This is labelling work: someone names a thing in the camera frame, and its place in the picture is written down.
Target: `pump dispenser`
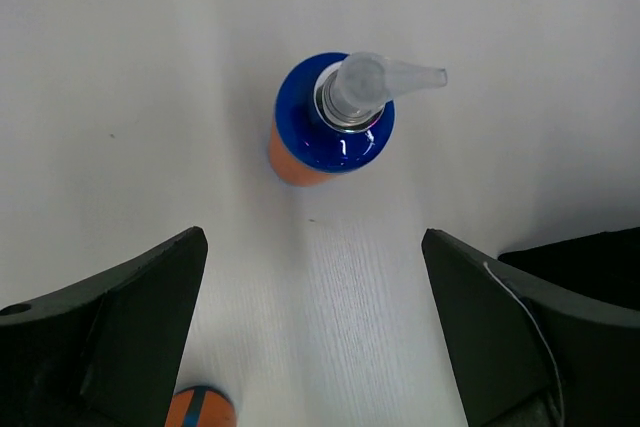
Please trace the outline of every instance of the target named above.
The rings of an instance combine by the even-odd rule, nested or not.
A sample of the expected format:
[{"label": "pump dispenser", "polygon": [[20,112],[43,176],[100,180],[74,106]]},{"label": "pump dispenser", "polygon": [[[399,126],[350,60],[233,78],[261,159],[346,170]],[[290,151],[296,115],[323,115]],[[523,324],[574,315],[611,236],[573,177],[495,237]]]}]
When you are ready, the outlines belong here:
[{"label": "pump dispenser", "polygon": [[326,53],[296,66],[276,99],[269,158],[280,178],[308,186],[373,160],[393,129],[393,99],[447,85],[444,69],[378,54]]}]

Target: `clear nozzle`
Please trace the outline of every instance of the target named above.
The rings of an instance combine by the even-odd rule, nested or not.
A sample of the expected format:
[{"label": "clear nozzle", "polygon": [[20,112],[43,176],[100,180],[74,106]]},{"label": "clear nozzle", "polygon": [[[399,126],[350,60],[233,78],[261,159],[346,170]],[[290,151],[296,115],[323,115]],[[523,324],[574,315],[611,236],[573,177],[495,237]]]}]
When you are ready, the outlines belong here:
[{"label": "clear nozzle", "polygon": [[447,85],[447,71],[398,62],[382,55],[349,55],[323,86],[326,114],[338,127],[364,125],[391,99]]}]

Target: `white table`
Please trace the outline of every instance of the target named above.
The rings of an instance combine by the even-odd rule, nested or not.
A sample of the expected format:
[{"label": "white table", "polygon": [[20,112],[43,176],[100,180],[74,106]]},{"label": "white table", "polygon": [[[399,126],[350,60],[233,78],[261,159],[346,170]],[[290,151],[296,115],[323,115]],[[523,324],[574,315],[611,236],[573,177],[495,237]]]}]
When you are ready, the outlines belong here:
[{"label": "white table", "polygon": [[[465,425],[420,252],[640,223],[640,0],[0,0],[0,304],[191,225],[209,257],[178,387],[241,426]],[[298,61],[444,66],[372,165],[266,161]]]}]

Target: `wire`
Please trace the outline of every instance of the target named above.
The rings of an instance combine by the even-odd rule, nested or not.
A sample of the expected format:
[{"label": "wire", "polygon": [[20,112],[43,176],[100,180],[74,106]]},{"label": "wire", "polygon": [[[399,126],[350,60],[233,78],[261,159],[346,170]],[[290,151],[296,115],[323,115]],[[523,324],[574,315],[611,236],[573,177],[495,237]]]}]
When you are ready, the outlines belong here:
[{"label": "wire", "polygon": [[547,339],[545,338],[545,336],[542,333],[542,329],[538,325],[538,322],[536,322],[536,319],[533,317],[533,314],[531,313],[531,311],[527,308],[526,305],[524,305],[524,302],[522,302],[522,300],[520,300],[518,298],[516,293],[513,290],[511,290],[509,287],[507,287],[505,285],[505,283],[502,280],[500,280],[496,274],[493,273],[493,271],[489,268],[489,264],[487,262],[483,262],[482,265],[484,266],[484,268],[487,271],[487,273],[491,276],[491,278],[500,287],[502,287],[511,296],[511,298],[513,298],[513,300],[515,300],[518,303],[518,305],[520,307],[522,307],[522,310],[524,310],[525,314],[527,314],[527,317],[529,317],[529,319],[533,323],[533,326],[536,328],[536,331],[538,332],[538,335],[540,336],[540,340],[542,340],[542,343],[546,347],[547,352],[549,353],[549,358],[551,359],[551,363],[553,364],[553,370],[554,370],[554,372],[556,374],[556,382],[558,384],[558,398],[559,398],[559,404],[560,404],[559,405],[560,406],[560,427],[564,427],[564,419],[565,419],[565,417],[564,417],[564,392],[562,391],[562,381],[560,380],[560,369],[558,369],[558,364],[556,362],[556,358],[553,355],[553,352],[551,351],[551,347],[549,347],[549,343],[547,342]]}]

